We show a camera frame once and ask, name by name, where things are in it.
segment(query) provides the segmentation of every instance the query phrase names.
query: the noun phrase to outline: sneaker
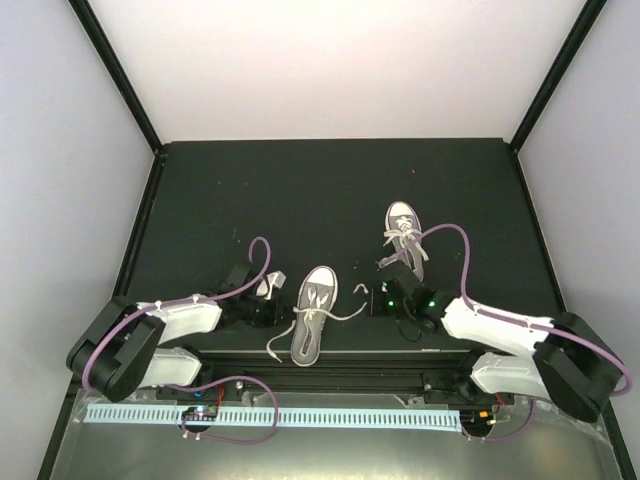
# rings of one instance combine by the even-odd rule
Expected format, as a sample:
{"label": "sneaker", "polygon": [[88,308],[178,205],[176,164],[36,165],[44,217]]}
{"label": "sneaker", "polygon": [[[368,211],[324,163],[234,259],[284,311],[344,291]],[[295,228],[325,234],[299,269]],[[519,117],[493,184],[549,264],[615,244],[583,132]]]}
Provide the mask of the sneaker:
{"label": "sneaker", "polygon": [[308,367],[320,356],[322,329],[338,296],[338,278],[329,267],[314,268],[302,282],[298,294],[295,332],[291,342],[291,360]]}
{"label": "sneaker", "polygon": [[[385,227],[387,231],[384,232],[384,236],[387,241],[384,244],[392,243],[396,253],[409,245],[422,233],[418,215],[404,202],[391,204],[385,217]],[[398,257],[413,271],[420,281],[424,279],[422,261],[429,260],[421,244],[422,240],[414,243]]]}

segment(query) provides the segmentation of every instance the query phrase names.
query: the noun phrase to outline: white wall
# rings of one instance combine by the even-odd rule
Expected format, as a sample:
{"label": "white wall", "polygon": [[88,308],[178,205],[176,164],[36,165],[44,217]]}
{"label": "white wall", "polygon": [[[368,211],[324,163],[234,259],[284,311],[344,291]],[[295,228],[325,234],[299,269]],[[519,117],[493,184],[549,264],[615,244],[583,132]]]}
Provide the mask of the white wall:
{"label": "white wall", "polygon": [[510,139],[584,0],[92,0],[165,141]]}
{"label": "white wall", "polygon": [[110,297],[151,159],[68,3],[3,2],[0,478],[37,476],[66,353]]}
{"label": "white wall", "polygon": [[[640,3],[608,2],[521,158],[568,308],[640,376]],[[640,472],[640,390],[613,405]]]}

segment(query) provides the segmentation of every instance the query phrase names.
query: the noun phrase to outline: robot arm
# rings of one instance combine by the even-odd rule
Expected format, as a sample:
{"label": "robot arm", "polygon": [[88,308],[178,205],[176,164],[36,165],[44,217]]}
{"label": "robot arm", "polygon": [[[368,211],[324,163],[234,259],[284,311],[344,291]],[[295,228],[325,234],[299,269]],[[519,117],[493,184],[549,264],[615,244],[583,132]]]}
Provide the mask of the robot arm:
{"label": "robot arm", "polygon": [[[558,329],[573,334],[615,356],[578,315],[530,317],[465,301],[459,293],[425,287],[402,262],[381,269],[384,295],[395,314],[406,313],[423,330],[442,332],[484,346],[484,355],[466,366],[467,378],[486,393],[510,392],[551,400],[565,413],[595,422],[622,373],[608,360],[577,343],[535,329]],[[486,314],[519,320],[534,328],[514,325]]]}
{"label": "robot arm", "polygon": [[[253,276],[247,264],[237,264],[222,292],[246,283]],[[190,385],[202,366],[200,360],[182,348],[158,345],[195,333],[208,333],[242,318],[252,326],[269,326],[281,317],[277,291],[285,276],[273,272],[258,282],[254,291],[218,304],[194,295],[192,301],[134,303],[114,297],[103,308],[67,356],[67,367],[82,376],[87,362],[105,336],[137,309],[151,308],[117,335],[97,357],[89,376],[93,388],[112,402],[119,402],[136,389],[155,385]]]}

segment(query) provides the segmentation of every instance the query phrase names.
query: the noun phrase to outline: shoelace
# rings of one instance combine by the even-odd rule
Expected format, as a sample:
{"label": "shoelace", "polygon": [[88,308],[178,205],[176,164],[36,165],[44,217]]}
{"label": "shoelace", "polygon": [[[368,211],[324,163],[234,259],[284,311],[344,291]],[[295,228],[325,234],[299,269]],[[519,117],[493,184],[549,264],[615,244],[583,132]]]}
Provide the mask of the shoelace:
{"label": "shoelace", "polygon": [[[384,242],[384,245],[389,245],[394,238],[400,240],[400,246],[405,248],[409,243],[414,241],[417,237],[416,235],[421,235],[422,232],[420,230],[416,230],[413,228],[413,222],[407,217],[400,217],[396,220],[396,225],[398,228],[387,230],[384,232],[384,236],[387,238],[387,241]],[[413,244],[414,247],[418,249],[420,255],[422,255],[423,260],[429,260],[427,256],[427,252],[424,251],[420,242],[416,242]]]}
{"label": "shoelace", "polygon": [[[364,289],[365,293],[369,293],[367,291],[367,287],[365,287],[363,284],[357,285],[356,288],[353,290],[353,293],[356,293],[360,288]],[[356,310],[355,313],[352,313],[351,315],[348,315],[346,317],[338,317],[337,315],[334,315],[333,313],[331,313],[328,310],[325,310],[323,308],[303,308],[303,309],[299,309],[298,307],[293,307],[293,313],[298,314],[298,313],[304,313],[304,317],[303,317],[303,321],[305,322],[305,326],[307,326],[308,328],[308,324],[307,321],[310,320],[311,318],[313,318],[313,315],[317,312],[320,313],[324,313],[327,317],[333,319],[333,320],[337,320],[339,322],[344,322],[346,320],[351,320],[353,317],[355,317],[356,315],[360,315],[362,313],[362,311],[365,309],[365,307],[367,306],[367,302],[364,302],[362,304],[362,306]],[[273,358],[274,360],[277,360],[278,362],[282,363],[282,360],[280,360],[280,358],[278,357],[278,355],[276,355],[276,353],[271,350],[271,344],[276,341],[279,338],[285,337],[287,335],[289,335],[294,328],[296,328],[296,322],[297,320],[293,320],[291,322],[291,325],[289,326],[289,328],[287,328],[284,332],[282,332],[279,335],[276,335],[275,337],[273,337],[271,340],[269,340],[267,342],[267,353],[269,354],[269,356],[271,358]]]}

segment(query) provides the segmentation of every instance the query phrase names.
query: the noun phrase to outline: black table surface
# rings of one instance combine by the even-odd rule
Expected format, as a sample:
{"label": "black table surface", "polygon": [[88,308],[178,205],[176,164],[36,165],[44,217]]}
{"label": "black table surface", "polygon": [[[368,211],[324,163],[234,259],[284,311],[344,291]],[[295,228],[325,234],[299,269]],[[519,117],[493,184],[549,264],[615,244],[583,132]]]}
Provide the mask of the black table surface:
{"label": "black table surface", "polygon": [[[469,295],[492,306],[554,315],[559,306],[516,165],[501,139],[362,139],[177,142],[167,159],[144,232],[128,295],[136,301],[184,297],[207,289],[266,237],[271,270],[287,275],[283,295],[295,303],[318,265],[338,275],[333,312],[348,315],[366,296],[355,285],[375,278],[384,217],[409,203],[423,229],[457,223],[471,240]],[[455,231],[423,241],[425,280],[456,288],[463,243]],[[257,268],[264,253],[256,247]],[[404,325],[408,336],[414,327]],[[284,327],[229,329],[181,343],[219,352],[264,352]],[[274,342],[288,350],[289,338]],[[424,335],[403,339],[394,320],[360,315],[327,321],[323,352],[464,350],[468,342]]]}

